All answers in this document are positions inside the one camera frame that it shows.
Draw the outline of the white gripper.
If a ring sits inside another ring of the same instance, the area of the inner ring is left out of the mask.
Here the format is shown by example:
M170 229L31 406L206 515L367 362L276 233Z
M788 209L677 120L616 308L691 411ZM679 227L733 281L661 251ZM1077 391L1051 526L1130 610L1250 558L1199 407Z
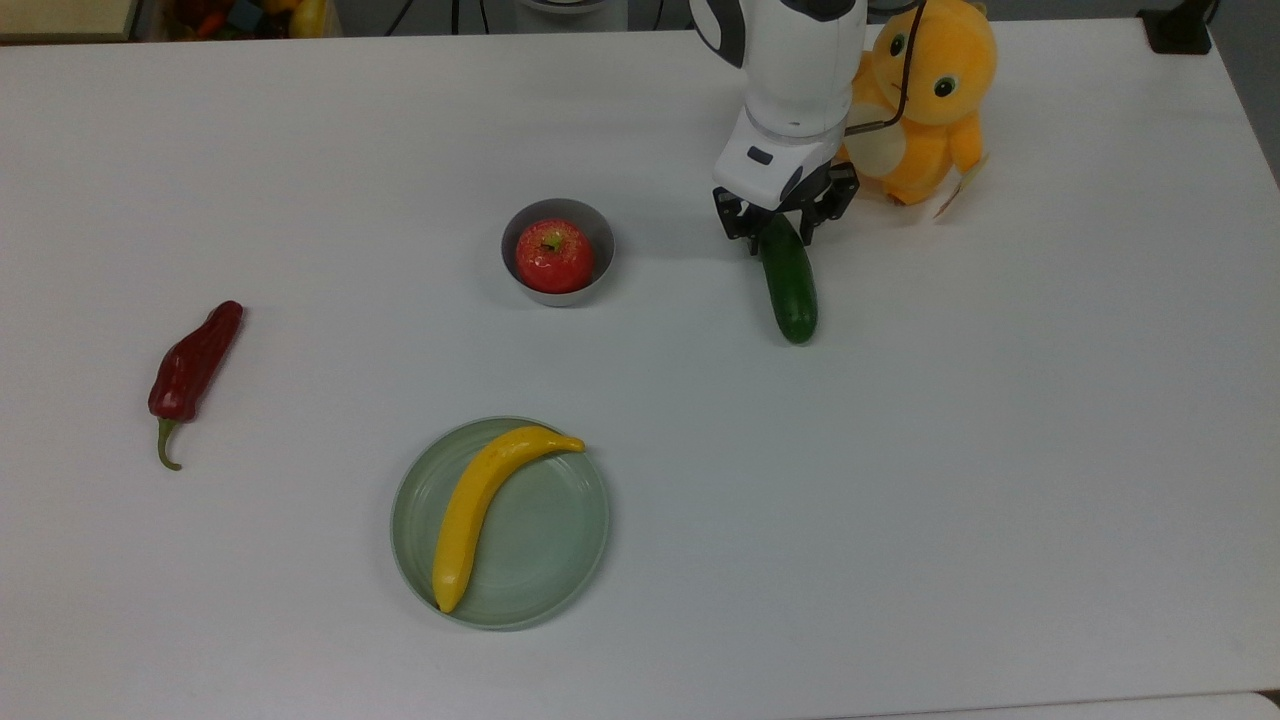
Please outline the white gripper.
M833 161L847 117L845 108L831 128L791 137L767 129L748 108L740 109L713 168L712 197L728 240L746 240L755 258L768 211L797 209L799 234L808 247L818 225L846 213L860 188L854 164Z

